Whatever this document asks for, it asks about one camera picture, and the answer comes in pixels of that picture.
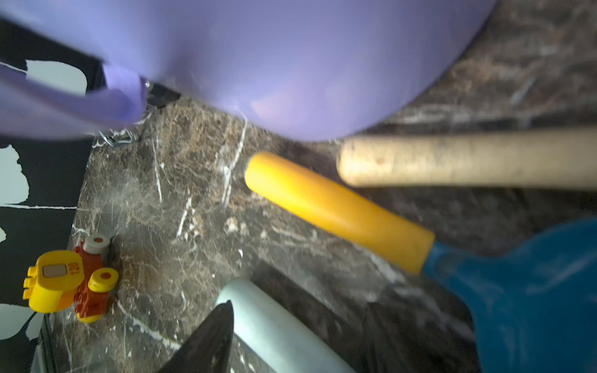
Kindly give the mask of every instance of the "light blue pipe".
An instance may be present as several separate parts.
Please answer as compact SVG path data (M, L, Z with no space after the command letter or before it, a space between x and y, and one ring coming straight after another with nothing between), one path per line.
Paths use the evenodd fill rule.
M234 333L278 373L355 373L331 348L252 282L234 279L216 305L230 300Z

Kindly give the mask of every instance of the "wooden stick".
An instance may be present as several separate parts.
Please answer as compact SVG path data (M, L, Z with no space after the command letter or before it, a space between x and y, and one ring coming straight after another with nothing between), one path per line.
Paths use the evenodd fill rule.
M597 189L597 127L347 139L338 173L352 186Z

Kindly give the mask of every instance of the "yellow toy wheel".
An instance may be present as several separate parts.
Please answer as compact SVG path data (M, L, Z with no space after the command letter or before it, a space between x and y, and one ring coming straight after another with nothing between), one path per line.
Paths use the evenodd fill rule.
M85 324L90 324L92 322L96 322L99 319L101 319L101 316L102 315L95 315L95 316L89 316L89 317L80 317L78 313L76 314L77 320L79 320L80 322L85 323Z
M118 272L112 268L100 268L91 274L87 283L93 292L109 292L116 287Z

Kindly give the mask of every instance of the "marble surface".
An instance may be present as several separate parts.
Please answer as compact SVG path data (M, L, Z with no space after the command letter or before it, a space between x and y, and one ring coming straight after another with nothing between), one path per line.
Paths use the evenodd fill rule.
M584 123L595 118L594 0L504 0L479 39L428 92L371 132L445 133ZM115 302L91 325L53 316L60 372L152 372L201 323L225 284L253 278L356 369L367 302L391 305L404 371L475 372L470 315L458 299L250 192L243 171L261 150L339 181L339 141L295 143L188 98L148 122L143 139L92 151L72 248L114 235ZM543 228L595 215L594 193L487 188L357 192L432 229L499 255ZM412 346L427 346L414 349ZM269 368L235 339L230 372Z

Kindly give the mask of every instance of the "yellow cylinder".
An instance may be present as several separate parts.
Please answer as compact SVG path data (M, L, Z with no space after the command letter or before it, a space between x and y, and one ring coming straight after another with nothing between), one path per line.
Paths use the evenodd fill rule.
M245 182L273 203L414 275L421 271L435 240L433 232L268 152L249 161Z
M95 315L95 316L89 316L89 317L81 317L81 315L79 315L78 313L76 314L76 318L77 320L79 320L82 323L85 324L91 324L92 322L96 322L99 319L101 319L103 315Z
M109 292L116 287L118 277L118 272L115 269L100 268L91 274L87 287L93 292Z

